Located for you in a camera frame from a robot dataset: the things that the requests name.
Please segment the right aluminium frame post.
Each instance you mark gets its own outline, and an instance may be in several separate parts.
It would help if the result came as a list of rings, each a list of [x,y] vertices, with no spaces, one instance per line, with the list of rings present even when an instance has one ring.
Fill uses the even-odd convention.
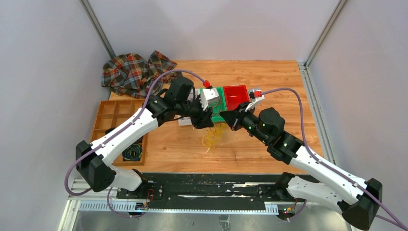
[[[331,13],[327,23],[325,24],[322,32],[320,33],[316,43],[314,44],[310,54],[308,55],[306,61],[304,62],[305,69],[309,68],[313,61],[315,60],[320,48],[322,47],[323,43],[325,42],[326,38],[330,34],[332,28],[335,26],[338,18],[342,14],[345,6],[347,5],[348,0],[339,0]]]

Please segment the plaid cloth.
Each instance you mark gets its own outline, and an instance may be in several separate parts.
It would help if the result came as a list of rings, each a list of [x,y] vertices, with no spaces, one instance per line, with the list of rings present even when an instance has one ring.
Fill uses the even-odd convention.
[[[154,51],[148,59],[135,53],[121,54],[104,64],[101,86],[119,96],[146,98],[150,90],[152,94],[157,94],[163,89],[164,84],[170,84],[182,76],[181,72],[173,72],[152,86],[157,77],[175,69],[176,66],[176,62],[158,51]]]

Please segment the white plastic bin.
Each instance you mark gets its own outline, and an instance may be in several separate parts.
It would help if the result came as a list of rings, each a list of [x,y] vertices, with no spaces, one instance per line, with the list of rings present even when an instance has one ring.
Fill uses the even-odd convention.
[[[188,96],[188,101],[191,103],[198,103],[198,109],[203,110],[201,102],[201,89],[195,89],[194,92],[191,91]],[[186,116],[178,120],[179,126],[192,126],[191,118]]]

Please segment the aluminium frame post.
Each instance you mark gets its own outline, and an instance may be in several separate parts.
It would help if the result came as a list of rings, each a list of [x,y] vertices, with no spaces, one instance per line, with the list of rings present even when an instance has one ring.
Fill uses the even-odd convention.
[[[331,13],[327,23],[325,24],[322,32],[320,33],[316,43],[314,44],[310,54],[308,55],[306,61],[304,62],[305,69],[309,68],[313,61],[315,60],[320,48],[322,47],[323,43],[325,42],[326,38],[330,34],[332,28],[335,26],[338,18],[342,14],[345,6],[347,5],[348,0],[339,0]]]
[[[91,3],[89,0],[79,0],[79,2],[81,3],[83,10],[85,11],[90,23],[92,24],[96,34],[98,35],[99,39],[102,42],[102,45],[104,46],[108,56],[112,59],[114,57],[116,57],[116,54],[114,52],[114,49],[112,48],[108,37],[106,36],[102,25],[100,24],[96,13],[94,12]]]

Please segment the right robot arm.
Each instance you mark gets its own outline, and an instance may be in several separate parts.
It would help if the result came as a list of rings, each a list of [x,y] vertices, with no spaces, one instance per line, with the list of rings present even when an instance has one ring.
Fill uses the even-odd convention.
[[[328,207],[342,215],[350,225],[368,231],[382,200],[382,184],[372,178],[365,180],[354,176],[327,161],[306,143],[284,130],[285,120],[274,108],[254,115],[242,103],[234,110],[221,112],[221,117],[232,130],[245,129],[256,137],[276,160],[299,168],[318,180],[308,182],[290,173],[283,173],[275,187],[275,195],[283,201],[293,198],[306,199]]]

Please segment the right aluminium table rail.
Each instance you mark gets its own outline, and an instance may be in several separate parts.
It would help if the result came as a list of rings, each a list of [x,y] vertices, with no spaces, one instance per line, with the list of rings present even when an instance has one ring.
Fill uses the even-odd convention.
[[[305,63],[298,62],[298,68],[300,74],[302,76],[302,81],[305,87],[305,91],[307,94],[308,102],[310,105],[311,113],[313,114],[313,118],[315,121],[315,125],[317,128],[317,133],[319,136],[319,141],[323,149],[323,154],[325,159],[327,159],[332,164],[336,165],[336,157],[333,153],[332,144],[330,142],[330,138],[325,127],[325,121],[323,118],[321,106],[319,100],[316,95],[315,87],[312,82],[311,75],[309,73],[308,67]]]

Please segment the wooden compartment tray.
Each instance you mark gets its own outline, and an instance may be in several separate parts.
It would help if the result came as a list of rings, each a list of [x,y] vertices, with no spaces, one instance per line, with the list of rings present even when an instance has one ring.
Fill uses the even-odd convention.
[[[96,115],[90,141],[103,137],[111,128],[116,128],[129,119],[142,106],[144,100],[101,101]],[[143,166],[147,156],[148,134],[143,135],[126,148],[114,161],[117,167]]]

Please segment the red plastic bin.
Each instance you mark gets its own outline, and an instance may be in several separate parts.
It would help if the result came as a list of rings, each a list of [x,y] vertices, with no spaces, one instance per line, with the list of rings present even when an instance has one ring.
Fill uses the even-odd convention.
[[[228,111],[236,109],[241,103],[250,101],[245,85],[224,86],[223,90]]]

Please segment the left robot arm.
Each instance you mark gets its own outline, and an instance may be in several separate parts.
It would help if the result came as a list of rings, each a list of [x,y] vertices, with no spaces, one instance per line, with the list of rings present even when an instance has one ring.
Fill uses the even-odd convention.
[[[113,161],[139,138],[160,127],[175,116],[190,118],[196,129],[213,127],[211,104],[219,97],[218,91],[207,82],[205,89],[194,100],[194,83],[178,77],[172,81],[164,96],[153,95],[146,98],[142,107],[121,125],[103,137],[88,144],[80,142],[76,146],[76,169],[90,189],[101,192],[115,187],[128,190],[136,199],[147,194],[147,181],[137,170],[126,170],[113,165]]]

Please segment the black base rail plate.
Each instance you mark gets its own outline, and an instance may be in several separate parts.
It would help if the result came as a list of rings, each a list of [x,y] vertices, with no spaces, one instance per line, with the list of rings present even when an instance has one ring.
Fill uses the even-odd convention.
[[[144,173],[142,178],[146,182],[135,192],[118,189],[114,198],[178,211],[259,211],[266,202],[299,202],[274,186],[280,180],[277,174]]]

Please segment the left aluminium frame post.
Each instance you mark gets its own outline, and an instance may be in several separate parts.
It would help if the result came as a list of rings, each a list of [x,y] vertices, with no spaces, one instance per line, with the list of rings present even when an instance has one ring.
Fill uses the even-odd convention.
[[[102,45],[104,46],[108,56],[112,59],[114,57],[116,57],[116,54],[114,52],[114,49],[112,48],[108,37],[106,36],[102,25],[100,24],[96,13],[94,12],[91,3],[89,0],[79,0],[79,2],[81,3],[83,10],[85,11],[90,23],[92,24],[96,34],[98,35],[99,39],[102,42]]]

